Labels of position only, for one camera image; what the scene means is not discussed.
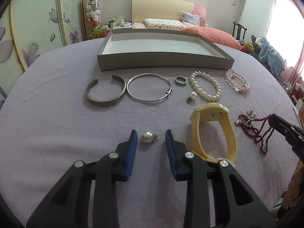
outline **yellow watch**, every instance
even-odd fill
[[[237,138],[228,114],[229,110],[225,106],[218,103],[208,103],[198,105],[190,117],[192,123],[192,149],[194,153],[206,161],[218,163],[222,158],[215,159],[205,153],[200,140],[200,122],[218,121],[227,141],[227,156],[225,159],[233,162],[237,156]]]

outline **pink crystal bracelet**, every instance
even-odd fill
[[[236,83],[233,79],[238,78],[240,79],[244,84],[240,85]],[[225,73],[225,79],[228,82],[228,84],[235,89],[235,91],[239,93],[247,93],[250,91],[250,84],[248,81],[245,79],[244,76],[240,75],[239,73],[235,72],[232,69],[229,69]]]

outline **white patterned pillow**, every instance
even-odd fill
[[[145,19],[145,24],[149,29],[167,29],[167,30],[182,30],[186,26],[175,20],[161,20],[161,19]]]
[[[182,12],[183,18],[181,19],[182,23],[186,26],[200,26],[201,16],[194,15],[187,12]]]

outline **open box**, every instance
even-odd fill
[[[234,59],[204,37],[163,29],[111,31],[98,52],[101,70],[198,67],[228,70]]]

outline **pink headboard section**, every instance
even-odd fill
[[[194,4],[194,8],[193,8],[193,11],[191,12],[191,14],[200,15],[202,18],[201,18],[201,22],[200,22],[199,26],[205,26],[206,7],[198,5],[198,4]]]

